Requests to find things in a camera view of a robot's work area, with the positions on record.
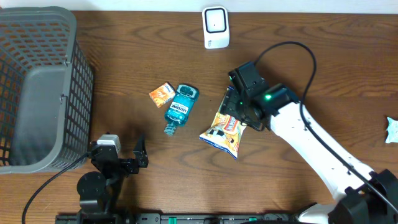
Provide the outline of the yellow snack bag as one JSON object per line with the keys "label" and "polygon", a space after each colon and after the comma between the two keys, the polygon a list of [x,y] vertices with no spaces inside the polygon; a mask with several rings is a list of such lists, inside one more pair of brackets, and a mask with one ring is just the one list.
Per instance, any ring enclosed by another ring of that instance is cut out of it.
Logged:
{"label": "yellow snack bag", "polygon": [[213,147],[227,152],[236,160],[246,125],[231,115],[221,114],[221,106],[222,104],[220,104],[211,126],[201,133],[199,138]]}

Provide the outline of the teal mouthwash bottle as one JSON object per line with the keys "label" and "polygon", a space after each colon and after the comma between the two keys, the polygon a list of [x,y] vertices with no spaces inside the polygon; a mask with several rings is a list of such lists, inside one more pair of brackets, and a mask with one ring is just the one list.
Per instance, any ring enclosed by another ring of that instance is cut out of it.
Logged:
{"label": "teal mouthwash bottle", "polygon": [[199,97],[197,88],[180,84],[176,90],[169,108],[165,112],[167,125],[164,133],[172,136],[178,127],[184,126],[188,120],[193,105]]}

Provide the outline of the orange small box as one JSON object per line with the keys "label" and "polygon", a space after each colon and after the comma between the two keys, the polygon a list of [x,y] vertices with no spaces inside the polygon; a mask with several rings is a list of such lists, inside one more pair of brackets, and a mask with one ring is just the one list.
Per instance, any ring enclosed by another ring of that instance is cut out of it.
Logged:
{"label": "orange small box", "polygon": [[175,90],[168,82],[156,88],[149,93],[150,98],[155,103],[156,107],[161,108],[175,97]]}

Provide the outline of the light teal pouch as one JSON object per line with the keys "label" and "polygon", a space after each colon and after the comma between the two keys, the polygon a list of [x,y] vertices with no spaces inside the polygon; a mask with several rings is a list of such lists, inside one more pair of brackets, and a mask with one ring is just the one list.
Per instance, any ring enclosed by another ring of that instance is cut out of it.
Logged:
{"label": "light teal pouch", "polygon": [[398,143],[398,122],[390,117],[387,117],[387,138],[385,142],[389,143]]}

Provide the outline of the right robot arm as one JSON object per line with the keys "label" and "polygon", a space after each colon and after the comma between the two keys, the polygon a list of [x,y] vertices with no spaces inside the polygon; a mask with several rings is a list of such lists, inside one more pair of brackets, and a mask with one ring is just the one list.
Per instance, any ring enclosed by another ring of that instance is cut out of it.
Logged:
{"label": "right robot arm", "polygon": [[220,108],[256,131],[268,129],[290,144],[318,174],[334,203],[295,215],[299,223],[397,223],[397,177],[375,172],[350,154],[284,85],[228,90]]}

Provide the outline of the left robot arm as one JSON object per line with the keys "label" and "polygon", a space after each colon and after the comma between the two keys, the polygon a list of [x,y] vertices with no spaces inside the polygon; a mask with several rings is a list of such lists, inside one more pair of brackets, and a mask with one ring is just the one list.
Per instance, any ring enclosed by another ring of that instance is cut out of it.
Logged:
{"label": "left robot arm", "polygon": [[149,164],[145,147],[145,136],[138,139],[134,158],[121,159],[119,137],[104,134],[92,144],[88,154],[96,170],[83,175],[77,183],[81,210],[77,223],[134,223],[135,219],[126,209],[116,208],[123,182],[126,177],[138,174],[139,169]]}

